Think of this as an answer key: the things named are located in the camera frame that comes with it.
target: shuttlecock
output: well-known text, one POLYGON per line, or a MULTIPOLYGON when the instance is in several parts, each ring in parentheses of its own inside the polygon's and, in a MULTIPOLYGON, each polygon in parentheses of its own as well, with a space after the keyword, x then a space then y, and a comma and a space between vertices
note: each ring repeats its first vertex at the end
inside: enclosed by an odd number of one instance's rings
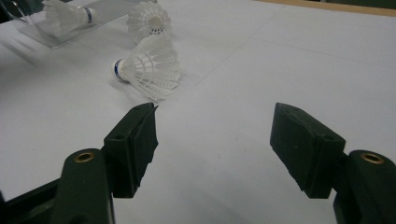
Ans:
POLYGON ((55 36, 98 22, 96 11, 88 7, 74 7, 60 0, 44 0, 43 5, 55 36))
POLYGON ((168 13, 153 2, 141 2, 129 13, 128 31, 137 44, 149 35, 170 35, 172 26, 168 13))
POLYGON ((180 78, 180 65, 172 42, 163 35, 143 39, 127 59, 115 61, 112 74, 120 81, 128 81, 154 101, 172 94, 180 78))

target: shuttlecock cork base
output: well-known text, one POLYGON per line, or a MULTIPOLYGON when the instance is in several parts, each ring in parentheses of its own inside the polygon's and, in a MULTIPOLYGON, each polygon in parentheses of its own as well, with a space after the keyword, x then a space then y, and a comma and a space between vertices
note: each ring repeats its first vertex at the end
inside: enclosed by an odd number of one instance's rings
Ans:
POLYGON ((87 12, 87 25, 92 25, 99 22, 98 13, 94 9, 88 7, 83 8, 87 12))
POLYGON ((158 101, 172 94, 180 78, 177 53, 165 36, 151 35, 143 39, 127 59, 115 61, 112 75, 130 82, 148 98, 158 101))

